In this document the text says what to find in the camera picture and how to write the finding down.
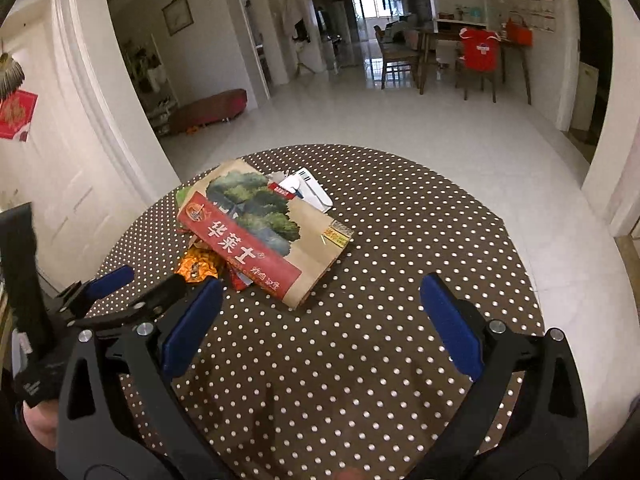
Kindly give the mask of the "left hand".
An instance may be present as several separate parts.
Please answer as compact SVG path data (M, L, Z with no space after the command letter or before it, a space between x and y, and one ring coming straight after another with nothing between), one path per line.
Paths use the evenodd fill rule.
M34 408L24 402L23 417L32 437L54 452L58 443L58 400L42 401Z

